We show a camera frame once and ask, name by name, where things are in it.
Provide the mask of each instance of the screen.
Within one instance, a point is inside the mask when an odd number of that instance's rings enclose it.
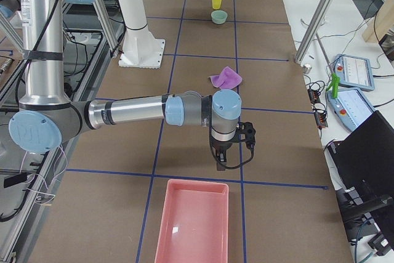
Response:
[[[384,194],[394,198],[394,129],[375,111],[337,147],[336,165],[347,188],[363,201]],[[371,212],[394,249],[394,206]]]
[[[349,83],[371,86],[368,79],[367,62],[363,59],[344,57],[345,80]]]
[[[373,113],[360,93],[355,89],[338,92],[338,101],[342,104],[355,126],[359,126]]]

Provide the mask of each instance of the plastic tray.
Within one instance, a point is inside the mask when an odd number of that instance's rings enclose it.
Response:
[[[227,263],[228,185],[169,180],[155,263]]]

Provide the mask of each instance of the white table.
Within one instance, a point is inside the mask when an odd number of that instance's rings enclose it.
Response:
[[[295,41],[295,46],[298,48],[299,42],[301,41],[307,27],[302,24],[301,19],[305,23],[309,23],[315,9],[320,0],[283,0],[286,8],[287,17],[291,26],[292,35]],[[318,34],[320,38],[322,36],[334,35],[334,34],[346,34],[349,31],[355,30],[362,24],[363,18],[358,12],[358,9],[354,5],[352,0],[333,0],[325,17],[325,24],[320,27]],[[382,49],[378,44],[366,43],[362,38],[363,31],[366,25],[356,32],[354,40],[349,44],[344,54],[354,55],[358,57],[369,58],[372,67],[378,67],[377,58],[381,55]],[[323,38],[322,43],[327,52],[330,61],[335,60],[337,54],[341,54],[349,40],[353,37],[354,33],[350,33],[346,36],[335,36],[330,38]],[[390,75],[394,73],[394,67],[388,61],[388,59],[382,55],[379,57],[381,65],[380,69],[373,69],[374,75]],[[324,59],[324,55],[318,45],[317,41],[313,41],[307,55],[302,61],[301,65],[309,63],[312,66],[312,71],[308,74],[312,81],[323,80],[328,81],[328,75],[326,73],[327,62]],[[366,97],[373,105],[385,103],[394,98],[394,78],[375,79],[375,90],[372,92],[364,92]],[[320,96],[320,100],[327,105],[324,93]],[[378,108],[378,110],[385,116],[387,121],[394,126],[394,102]],[[332,139],[344,140],[350,132],[343,126],[339,121],[338,117],[328,107],[328,125],[329,127],[323,129],[323,135],[321,143],[325,146]],[[326,152],[327,164],[330,168],[331,179],[334,187],[340,189],[344,187],[338,176],[335,164]],[[367,242],[370,237],[364,237],[358,244],[357,257],[358,261],[362,260],[366,255],[371,252],[371,248]],[[386,256],[379,257],[373,255],[368,262],[379,262],[379,263],[392,263],[394,262],[394,251],[390,251]]]

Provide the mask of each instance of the light green bowl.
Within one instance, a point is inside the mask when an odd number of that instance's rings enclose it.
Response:
[[[227,20],[227,13],[224,10],[215,10],[211,13],[212,22],[215,24],[223,24]]]

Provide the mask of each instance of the purple cloth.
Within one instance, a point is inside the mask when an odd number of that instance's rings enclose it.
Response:
[[[233,89],[242,82],[242,77],[230,67],[225,67],[219,75],[210,76],[214,87],[220,89]]]

